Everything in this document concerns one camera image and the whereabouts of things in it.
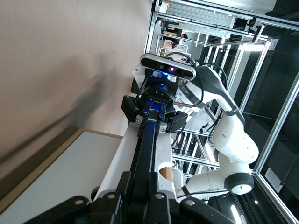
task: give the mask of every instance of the ceiling light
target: ceiling light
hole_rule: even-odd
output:
[[[209,39],[209,34],[206,35],[205,43],[207,43],[207,40]]]
[[[199,37],[200,37],[200,33],[198,33],[196,41],[199,40]]]
[[[178,143],[179,143],[179,141],[181,140],[181,137],[182,137],[182,134],[179,134],[179,136],[178,136]]]
[[[212,149],[209,146],[209,144],[206,143],[205,148],[206,148],[206,151],[207,151],[207,154],[209,156],[210,161],[216,162],[215,157],[214,157],[213,152],[212,152]]]
[[[242,220],[241,220],[241,218],[240,218],[240,216],[239,216],[239,213],[238,213],[237,209],[235,208],[235,206],[232,205],[232,206],[230,207],[230,209],[232,210],[233,216],[234,216],[234,218],[235,218],[235,222],[236,222],[237,224],[242,224]]]

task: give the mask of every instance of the black cable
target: black cable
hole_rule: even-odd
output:
[[[222,74],[224,75],[224,81],[225,81],[225,89],[227,88],[227,84],[228,84],[228,76],[226,75],[226,73],[224,72],[224,70],[222,69],[222,67],[220,67],[219,65],[216,65],[214,63],[203,63],[201,64],[200,66],[203,66],[203,65],[213,65],[215,67],[217,67],[218,69],[221,70]]]
[[[206,200],[202,200],[203,202],[206,202],[206,201],[211,201],[211,200],[215,200],[215,199],[220,199],[220,198],[224,198],[224,197],[227,197],[229,196],[231,193],[228,192],[227,194],[224,194],[224,195],[221,195],[221,196],[215,196],[214,198],[212,199],[206,199]]]
[[[227,192],[227,190],[219,190],[219,191],[201,191],[201,192],[194,192],[190,195],[200,195],[200,194],[208,194],[208,193],[221,193],[221,192]]]
[[[185,54],[183,54],[181,52],[172,52],[172,53],[170,53],[170,54],[167,55],[167,58],[170,55],[182,55],[182,56],[188,58],[190,60],[191,64],[193,65],[193,67],[194,67],[194,69],[196,71],[196,75],[199,76],[199,79],[200,79],[200,88],[201,88],[201,99],[200,99],[199,103],[193,105],[193,107],[199,106],[202,103],[203,99],[204,99],[204,88],[203,88],[203,85],[202,85],[202,78],[201,78],[201,75],[200,75],[200,73],[199,73],[199,71],[197,69],[196,64],[194,63],[194,61],[188,55],[185,55]]]
[[[216,121],[206,130],[210,130],[211,128],[213,128],[214,126],[216,126],[221,118],[221,115],[222,115],[223,111],[220,112],[219,116],[217,117]]]
[[[173,143],[172,143],[171,146],[173,146],[173,145],[177,142],[179,136],[182,134],[184,128],[186,127],[186,124],[187,124],[187,123],[185,123],[185,125],[184,125],[184,127],[181,129],[181,131],[180,131],[179,133],[177,133],[176,139],[173,141]]]
[[[209,133],[209,136],[208,136],[208,141],[209,141],[211,144],[214,144],[213,142],[211,142],[211,136],[212,136],[212,133],[213,133],[214,129],[216,128],[216,125],[218,124],[218,122],[219,122],[219,120],[220,120],[220,118],[221,118],[222,113],[223,113],[223,111],[220,112],[220,114],[219,114],[219,116],[217,117],[216,121],[215,121],[215,122],[214,122],[214,123],[207,129],[207,130],[206,130],[206,131],[208,131],[208,130],[212,129],[212,130],[210,131],[210,133]]]
[[[139,89],[139,91],[138,91],[138,93],[137,93],[137,95],[136,95],[136,97],[135,97],[135,101],[137,100],[137,98],[139,97],[141,91],[143,90],[143,88],[144,88],[146,82],[148,81],[148,78],[149,78],[149,75],[148,75],[148,74],[145,75],[144,81],[143,81],[143,83],[141,84],[141,87],[140,87],[140,89]]]

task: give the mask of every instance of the bolt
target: bolt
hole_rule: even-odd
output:
[[[114,194],[110,194],[110,195],[108,195],[108,198],[109,199],[113,199],[113,198],[115,198],[115,195]]]
[[[185,203],[188,205],[188,206],[193,206],[195,205],[194,201],[188,199],[187,201],[185,201]]]
[[[83,200],[77,200],[76,202],[75,202],[75,205],[80,205],[80,204],[82,204],[83,203]]]
[[[156,195],[155,195],[155,198],[156,198],[156,199],[162,199],[162,198],[164,198],[164,196],[163,196],[162,194],[156,194]]]

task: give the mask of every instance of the metal frame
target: metal frame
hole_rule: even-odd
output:
[[[242,18],[242,19],[252,19],[254,16],[257,17],[257,22],[263,23],[263,24],[268,24],[268,25],[273,25],[276,27],[280,27],[280,28],[285,28],[285,29],[291,29],[291,30],[295,30],[295,31],[299,31],[299,23],[297,22],[292,22],[292,21],[288,21],[288,20],[283,20],[283,19],[279,19],[279,18],[273,18],[273,17],[269,17],[269,16],[265,16],[265,15],[260,15],[260,14],[256,14],[256,13],[252,13],[252,12],[247,12],[244,10],[239,10],[239,9],[235,9],[235,8],[231,8],[231,7],[227,7],[227,6],[223,6],[223,5],[218,5],[218,4],[214,4],[214,3],[209,3],[209,2],[204,2],[204,1],[199,1],[199,0],[169,0],[170,2],[176,2],[179,4],[183,4],[183,5],[189,5],[189,6],[193,6],[193,7],[199,7],[199,8],[203,8],[206,10],[213,10],[219,13],[224,13],[224,14],[230,14],[234,17],[237,18]],[[149,37],[148,37],[148,43],[146,46],[146,51],[149,52],[150,50],[150,40],[152,39],[152,35],[153,35],[153,28],[154,28],[154,24],[155,24],[155,19],[157,18],[157,16],[161,17],[161,18],[165,18],[165,19],[169,19],[169,20],[173,20],[173,21],[178,21],[178,22],[184,22],[184,23],[188,23],[188,24],[193,24],[193,25],[197,25],[197,26],[201,26],[201,27],[206,27],[206,28],[211,28],[211,29],[215,29],[215,30],[221,30],[221,31],[225,31],[231,34],[236,34],[236,35],[240,35],[240,36],[245,36],[245,37],[253,37],[253,35],[249,35],[246,32],[243,31],[238,31],[232,28],[228,28],[228,27],[222,27],[222,26],[216,26],[213,24],[204,24],[202,22],[194,22],[192,20],[186,19],[186,18],[182,18],[182,17],[176,17],[173,15],[166,15],[166,14],[161,14],[161,13],[153,13],[152,17],[151,17],[151,25],[150,25],[150,31],[149,31]],[[207,58],[205,59],[205,62],[208,62],[210,60],[210,56],[211,56],[211,52],[213,47],[219,47],[220,45],[237,45],[237,44],[246,44],[246,43],[250,43],[251,41],[236,41],[236,42],[226,42],[224,44],[209,44],[209,43],[203,43],[203,42],[197,42],[195,40],[190,40],[191,42],[195,42],[195,43],[199,43],[202,45],[206,45],[209,46],[209,52],[207,54]],[[253,90],[256,78],[258,77],[258,74],[260,72],[260,69],[262,67],[264,58],[266,56],[267,50],[271,44],[270,39],[268,39],[267,36],[261,36],[258,40],[258,43],[264,43],[264,49],[256,63],[256,67],[252,73],[252,77],[251,80],[249,82],[249,85],[247,87],[247,90],[244,94],[244,98],[242,100],[241,106],[240,106],[240,110],[243,112],[245,109],[245,106],[248,102],[249,96]],[[231,88],[232,88],[232,84],[234,82],[237,70],[240,66],[240,62],[242,59],[244,53],[244,49],[241,48],[238,50],[237,56],[236,56],[236,60],[234,63],[234,71],[231,73],[229,79],[228,79],[228,92],[230,92]],[[225,64],[225,58],[223,58],[223,61],[221,63],[221,67],[223,67]],[[293,101],[295,99],[295,97],[297,96],[297,93],[299,91],[299,72],[296,76],[296,79],[293,83],[293,86],[285,100],[285,103],[278,115],[278,118],[276,119],[275,125],[268,137],[268,140],[264,146],[264,149],[257,161],[256,167],[255,169],[252,171],[252,173],[255,175],[255,178],[257,179],[257,181],[261,184],[262,188],[265,190],[266,194],[269,196],[269,198],[273,201],[273,203],[276,205],[276,207],[278,208],[278,210],[282,213],[282,215],[284,216],[284,218],[287,220],[288,223],[298,223],[298,220],[294,217],[294,215],[290,212],[290,210],[286,207],[285,204],[283,204],[283,202],[280,200],[279,196],[276,194],[276,192],[271,188],[271,186],[266,182],[266,180],[264,179],[264,177],[260,174],[260,171],[263,167],[263,165],[265,164],[265,161],[267,160],[267,157],[269,156],[269,154],[271,153],[272,147],[274,145],[274,142],[279,134],[279,131],[281,130],[281,127],[284,123],[284,120],[286,118],[286,116],[288,115],[288,112],[290,111],[290,108],[293,104]],[[206,108],[206,112],[210,115],[210,117],[215,121],[216,117],[215,115],[208,109]],[[192,133],[195,135],[202,135],[207,137],[208,133],[201,133],[200,131],[197,130],[184,130],[185,132],[188,133]],[[186,155],[181,155],[181,154],[173,154],[173,158],[176,160],[179,160],[180,162],[188,162],[188,169],[187,171],[190,171],[191,165],[192,164],[199,164],[201,166],[207,166],[207,167],[219,167],[218,163],[214,163],[212,161],[208,161],[205,159],[201,159],[201,158],[194,158],[191,156],[186,156]],[[192,174],[187,173],[186,178],[191,178]]]
[[[256,63],[256,67],[252,73],[252,76],[251,76],[251,79],[249,81],[249,85],[247,86],[247,89],[245,91],[245,94],[244,94],[244,97],[243,97],[243,100],[241,102],[241,105],[240,105],[240,111],[243,112],[244,109],[245,109],[245,106],[249,100],[249,96],[253,90],[253,86],[254,84],[256,83],[256,79],[257,79],[257,76],[258,76],[258,73],[260,72],[261,70],[261,67],[263,65],[263,61],[266,57],[266,53],[269,49],[271,45],[271,41],[267,41],[265,44],[264,44],[264,48],[262,50],[262,53],[260,54],[259,58],[258,58],[258,61]]]
[[[274,146],[274,143],[275,143],[275,140],[276,138],[278,137],[278,134],[282,128],[282,125],[284,124],[284,121],[294,103],[294,100],[298,94],[298,91],[299,91],[299,71],[297,73],[297,76],[294,80],[294,83],[285,99],[285,102],[280,110],[280,113],[275,121],[275,124],[272,128],[272,131],[270,132],[270,135],[266,141],[266,144],[263,148],[263,151],[256,163],[256,166],[255,166],[255,171],[257,173],[260,173],[273,146]]]
[[[228,47],[226,48],[226,51],[224,53],[224,56],[223,56],[223,59],[222,59],[221,65],[220,65],[220,68],[222,68],[222,69],[224,68],[225,62],[226,62],[226,60],[228,58],[228,54],[229,54],[229,51],[230,51],[230,48],[231,48],[230,44],[228,44],[227,46]],[[218,73],[219,77],[221,76],[221,74],[222,74],[222,71],[219,70],[219,73]]]
[[[173,38],[173,39],[186,41],[185,38],[182,38],[182,37],[179,37],[179,36],[173,36],[173,35],[169,35],[169,34],[162,34],[162,36],[171,37],[171,38]],[[192,42],[192,43],[197,43],[197,44],[200,44],[200,45],[211,46],[211,44],[209,44],[209,43],[204,43],[204,42],[201,42],[201,41],[195,41],[195,40],[191,40],[191,39],[188,39],[187,41]]]
[[[162,19],[168,19],[168,20],[173,20],[173,21],[177,21],[177,22],[183,22],[183,23],[186,23],[186,24],[192,24],[192,25],[196,25],[196,26],[199,26],[199,27],[214,29],[214,30],[217,30],[217,31],[225,31],[225,32],[228,32],[230,34],[235,34],[235,35],[240,35],[240,36],[245,36],[245,37],[250,37],[250,38],[254,37],[253,34],[248,34],[245,31],[240,31],[240,30],[237,30],[237,29],[229,28],[229,27],[205,24],[205,23],[201,23],[201,22],[198,22],[198,21],[192,21],[192,20],[189,20],[189,19],[186,19],[186,18],[177,17],[177,16],[174,16],[174,15],[167,15],[167,14],[165,15],[165,14],[158,13],[158,17],[162,18]],[[258,39],[266,41],[268,39],[268,37],[261,35]]]
[[[241,18],[241,19],[245,19],[245,20],[250,20],[250,19],[252,19],[252,17],[256,16],[257,22],[268,24],[268,25],[273,25],[275,27],[299,31],[299,23],[297,23],[297,22],[284,20],[284,19],[280,19],[280,18],[275,18],[275,17],[271,17],[271,16],[267,16],[267,15],[257,14],[257,13],[253,13],[253,12],[248,12],[248,11],[241,10],[241,9],[227,7],[224,5],[218,5],[215,3],[210,3],[210,2],[200,1],[200,0],[185,0],[185,1],[169,0],[169,1],[183,4],[183,5],[212,10],[212,11],[216,11],[219,13],[230,14],[232,16],[235,16],[235,17]]]

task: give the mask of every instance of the blue light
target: blue light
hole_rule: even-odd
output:
[[[161,72],[162,74],[164,74],[164,75],[167,75],[167,76],[169,76],[170,74],[168,74],[168,73],[166,73],[166,72]]]

